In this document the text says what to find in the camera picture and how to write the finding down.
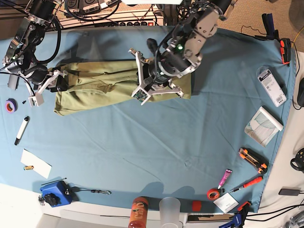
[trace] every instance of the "red tape roll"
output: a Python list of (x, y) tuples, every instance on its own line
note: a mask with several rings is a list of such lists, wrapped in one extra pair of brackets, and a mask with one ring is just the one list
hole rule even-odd
[(207, 197), (209, 200), (216, 200), (219, 198), (219, 193), (218, 189), (210, 189), (207, 191)]

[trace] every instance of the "clear cup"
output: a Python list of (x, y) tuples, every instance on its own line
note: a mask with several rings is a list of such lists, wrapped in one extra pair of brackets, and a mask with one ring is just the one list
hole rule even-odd
[(160, 201), (161, 228), (178, 228), (180, 222), (181, 202), (174, 197)]

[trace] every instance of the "screwdriver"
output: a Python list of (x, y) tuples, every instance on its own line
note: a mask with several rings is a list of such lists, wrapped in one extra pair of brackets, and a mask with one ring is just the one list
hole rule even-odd
[(235, 188), (235, 189), (231, 190), (229, 193), (238, 191), (238, 190), (240, 190), (240, 189), (247, 188), (247, 187), (249, 187), (249, 186), (251, 186), (251, 185), (254, 185), (254, 184), (257, 184), (257, 183), (261, 182), (262, 180), (263, 180), (263, 177), (262, 177), (262, 176), (257, 177), (257, 178), (255, 178), (255, 179), (253, 179), (252, 181), (250, 181), (250, 182), (248, 182), (248, 183), (246, 183), (246, 184), (243, 184), (241, 187)]

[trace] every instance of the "white card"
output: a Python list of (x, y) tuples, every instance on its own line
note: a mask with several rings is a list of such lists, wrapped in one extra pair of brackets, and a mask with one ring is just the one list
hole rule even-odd
[(238, 202), (229, 193), (226, 193), (214, 201), (214, 204), (217, 205), (224, 213), (228, 213), (238, 205)]
[(48, 178), (48, 175), (51, 172), (52, 168), (52, 166), (36, 157), (32, 153), (28, 152), (27, 150), (23, 150), (21, 163), (25, 164), (26, 166), (34, 166), (33, 170), (46, 179)]

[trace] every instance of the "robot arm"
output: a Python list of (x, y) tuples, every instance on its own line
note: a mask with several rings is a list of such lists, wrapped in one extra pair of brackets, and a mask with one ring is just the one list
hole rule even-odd
[[(230, 15), (236, 1), (196, 0), (189, 17), (178, 23), (159, 45), (154, 39), (147, 40), (148, 48), (154, 54), (152, 59), (145, 59), (131, 48), (139, 69), (139, 86), (132, 97), (142, 105), (155, 94), (176, 93), (182, 97), (182, 90), (172, 84), (172, 79), (192, 73), (200, 66), (203, 45), (216, 33), (218, 19), (225, 20), (227, 10), (227, 16)], [(161, 46), (165, 49), (163, 53), (160, 53)]]
[[(10, 79), (18, 76), (28, 82), (26, 86), (30, 93), (31, 106), (43, 104), (42, 92), (45, 89), (51, 92), (67, 90), (67, 83), (63, 79), (66, 72), (49, 72), (46, 67), (59, 51), (61, 28), (55, 15), (61, 5), (61, 0), (30, 0), (25, 8), (28, 16), (23, 19), (3, 59), (4, 68), (11, 73)], [(43, 41), (45, 32), (51, 24), (58, 31), (57, 46), (53, 56), (39, 61), (35, 57), (36, 46)], [(30, 87), (30, 82), (38, 89), (36, 93)]]

